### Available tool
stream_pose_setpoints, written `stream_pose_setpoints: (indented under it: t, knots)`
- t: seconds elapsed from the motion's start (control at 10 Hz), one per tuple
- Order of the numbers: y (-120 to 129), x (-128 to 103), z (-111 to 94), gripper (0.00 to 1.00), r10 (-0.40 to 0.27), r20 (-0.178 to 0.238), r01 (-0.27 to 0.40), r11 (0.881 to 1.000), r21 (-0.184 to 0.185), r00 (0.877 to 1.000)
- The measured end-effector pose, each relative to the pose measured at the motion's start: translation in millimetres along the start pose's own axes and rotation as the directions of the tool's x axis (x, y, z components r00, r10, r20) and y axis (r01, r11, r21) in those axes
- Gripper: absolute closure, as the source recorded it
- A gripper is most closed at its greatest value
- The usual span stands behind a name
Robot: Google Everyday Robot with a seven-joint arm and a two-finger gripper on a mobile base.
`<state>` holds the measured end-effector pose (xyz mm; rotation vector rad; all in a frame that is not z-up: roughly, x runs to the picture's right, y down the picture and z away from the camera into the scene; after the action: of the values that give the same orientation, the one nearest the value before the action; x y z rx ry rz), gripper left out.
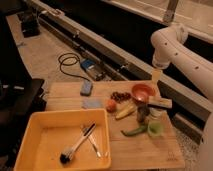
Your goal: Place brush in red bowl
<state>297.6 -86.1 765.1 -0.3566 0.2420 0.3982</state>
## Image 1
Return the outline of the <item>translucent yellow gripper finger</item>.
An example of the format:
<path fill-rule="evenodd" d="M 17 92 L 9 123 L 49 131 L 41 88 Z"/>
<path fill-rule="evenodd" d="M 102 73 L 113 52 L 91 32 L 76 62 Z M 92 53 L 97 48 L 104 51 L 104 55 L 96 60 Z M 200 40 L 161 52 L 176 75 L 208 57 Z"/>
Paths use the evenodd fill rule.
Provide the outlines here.
<path fill-rule="evenodd" d="M 152 84 L 154 86 L 157 85 L 158 81 L 160 80 L 162 71 L 160 69 L 153 69 L 152 71 Z"/>

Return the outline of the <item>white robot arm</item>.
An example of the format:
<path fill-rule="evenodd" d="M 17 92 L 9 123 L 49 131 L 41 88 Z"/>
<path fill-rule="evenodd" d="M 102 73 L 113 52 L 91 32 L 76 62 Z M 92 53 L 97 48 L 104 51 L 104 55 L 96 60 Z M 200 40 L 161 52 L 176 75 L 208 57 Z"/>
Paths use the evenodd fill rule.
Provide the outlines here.
<path fill-rule="evenodd" d="M 181 23 L 155 31 L 151 35 L 152 64 L 158 69 L 175 65 L 213 106 L 213 63 L 186 48 L 187 38 L 188 30 Z M 213 171 L 213 110 L 204 127 L 194 171 Z"/>

